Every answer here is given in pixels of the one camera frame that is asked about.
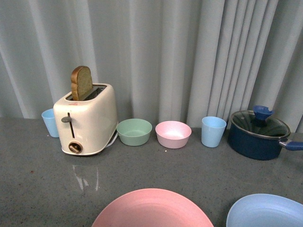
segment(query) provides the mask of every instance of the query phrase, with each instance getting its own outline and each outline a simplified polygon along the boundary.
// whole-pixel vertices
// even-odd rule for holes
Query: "light blue cup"
[[[56,121],[55,121],[55,116],[53,114],[53,109],[45,110],[42,113],[42,118],[44,120],[44,123],[47,127],[49,134],[52,137],[58,138],[59,133],[58,133],[58,129],[57,129]]]
[[[201,142],[209,147],[215,148],[219,145],[226,127],[226,121],[219,117],[204,117],[202,119]]]

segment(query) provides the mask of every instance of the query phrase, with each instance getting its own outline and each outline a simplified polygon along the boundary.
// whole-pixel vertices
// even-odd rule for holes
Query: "toaster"
[[[62,151],[77,156],[102,151],[118,125],[116,99],[110,84],[93,84],[80,101],[71,92],[53,106]]]

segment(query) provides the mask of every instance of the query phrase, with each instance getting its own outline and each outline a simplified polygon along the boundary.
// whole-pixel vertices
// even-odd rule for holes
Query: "pink plate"
[[[156,126],[158,142],[166,147],[177,149],[186,145],[191,128],[182,122],[166,121]]]
[[[140,189],[112,201],[92,227],[214,227],[192,201],[164,189]]]

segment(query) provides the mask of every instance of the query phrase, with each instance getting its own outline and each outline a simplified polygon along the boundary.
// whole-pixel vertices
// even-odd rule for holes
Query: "bread slice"
[[[74,101],[81,100],[81,97],[93,88],[90,69],[87,66],[78,66],[71,74],[71,94]]]

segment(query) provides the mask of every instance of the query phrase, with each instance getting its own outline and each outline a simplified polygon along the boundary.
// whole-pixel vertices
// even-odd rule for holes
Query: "toaster slot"
[[[88,101],[97,97],[107,86],[106,85],[93,85],[93,89],[81,97],[79,101]],[[69,95],[66,100],[73,101],[72,95]]]

